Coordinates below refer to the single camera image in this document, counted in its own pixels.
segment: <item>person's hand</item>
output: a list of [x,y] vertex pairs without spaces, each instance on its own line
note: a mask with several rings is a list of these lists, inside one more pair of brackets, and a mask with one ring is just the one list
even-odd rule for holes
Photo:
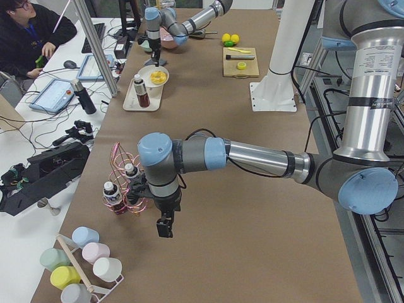
[[42,55],[46,58],[50,58],[55,53],[56,46],[50,42],[46,42],[44,47],[42,48]]
[[43,70],[43,68],[34,68],[33,70],[31,70],[27,73],[27,77],[29,77],[31,79],[36,79],[36,78],[38,78],[38,76],[42,70]]

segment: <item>glasses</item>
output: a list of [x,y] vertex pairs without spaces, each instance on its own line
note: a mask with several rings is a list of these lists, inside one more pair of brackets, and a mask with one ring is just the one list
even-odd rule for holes
[[26,0],[26,1],[23,2],[23,4],[21,4],[21,6],[17,6],[16,9],[17,8],[23,8],[26,11],[28,11],[28,9],[30,8],[30,3],[31,3],[30,0]]

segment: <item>yellow cup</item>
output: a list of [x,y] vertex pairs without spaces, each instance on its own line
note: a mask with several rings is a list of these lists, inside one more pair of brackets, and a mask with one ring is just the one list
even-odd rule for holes
[[60,266],[50,275],[50,284],[63,290],[66,286],[79,283],[80,275],[73,266]]

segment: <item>white table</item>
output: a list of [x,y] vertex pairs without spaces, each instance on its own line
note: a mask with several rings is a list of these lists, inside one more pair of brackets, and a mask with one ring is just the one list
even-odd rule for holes
[[[120,29],[121,24],[120,19],[117,18],[96,18],[93,22],[104,22],[107,26],[105,34],[111,28],[113,29],[110,33],[115,33]],[[77,35],[67,44],[58,48],[47,63],[44,71],[63,68],[63,62],[68,59],[76,62],[77,65],[80,66],[85,58],[85,54],[81,53],[85,34],[79,21],[76,27],[78,30]],[[112,37],[104,38],[103,48],[106,54],[114,55],[114,46],[115,43]],[[53,76],[45,73],[35,80],[34,84],[30,87],[30,91],[41,91],[51,79],[55,78],[54,76],[70,81],[76,78],[77,73],[77,69],[55,71],[51,73]],[[65,135],[64,130],[72,128],[75,120],[90,122],[93,129],[97,130],[107,110],[107,106],[102,104],[101,101],[109,102],[110,93],[104,81],[96,83],[83,82],[83,85],[89,88],[88,93],[91,94],[92,101],[97,108],[96,113],[87,115],[79,104],[74,110],[72,110],[72,107],[68,109],[69,117],[64,110],[61,113],[60,119],[53,122],[35,122],[33,123],[33,131],[32,123],[26,123],[21,128],[21,132],[27,138],[30,137],[32,132],[31,141],[36,147],[41,148],[42,146],[40,144],[51,146],[55,139]],[[30,97],[29,95],[29,93],[25,95],[16,107],[16,110],[24,119],[26,121],[32,121],[50,117],[49,114],[35,112],[28,107],[28,103],[34,98],[34,95]],[[76,97],[70,102],[71,105],[77,103],[78,100]],[[51,134],[38,137],[37,141],[40,144],[34,142],[34,139],[38,135],[55,129],[56,131]],[[12,165],[18,163],[26,165],[27,158],[31,157],[34,153],[32,145],[17,131],[9,131],[0,134],[0,146],[0,174],[5,173]],[[32,295],[37,288],[44,270],[39,263],[40,255],[44,250],[53,247],[55,235],[61,228],[77,183],[78,180],[75,180],[67,189],[61,191],[49,200],[51,206],[61,208],[60,214],[56,217],[53,217],[49,210],[40,209],[36,205],[32,205],[15,217],[7,213],[0,213],[0,302],[23,303],[31,301]]]

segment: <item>cup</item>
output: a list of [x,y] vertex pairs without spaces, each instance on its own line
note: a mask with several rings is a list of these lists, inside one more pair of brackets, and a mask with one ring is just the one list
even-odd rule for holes
[[69,266],[70,260],[66,253],[61,249],[49,248],[44,251],[39,258],[40,264],[49,270],[54,271],[59,266]]
[[78,247],[83,248],[88,243],[98,242],[100,240],[100,235],[96,230],[80,226],[74,230],[71,239],[78,245]]
[[90,264],[94,264],[99,258],[109,257],[109,254],[110,250],[107,245],[96,242],[88,243],[81,252],[83,259]]
[[91,293],[84,284],[70,284],[66,286],[61,294],[62,303],[89,303]]
[[50,275],[50,284],[63,290],[69,284],[79,283],[80,275],[73,266],[59,266]]
[[93,266],[93,273],[106,282],[118,279],[122,272],[122,263],[115,258],[99,258]]

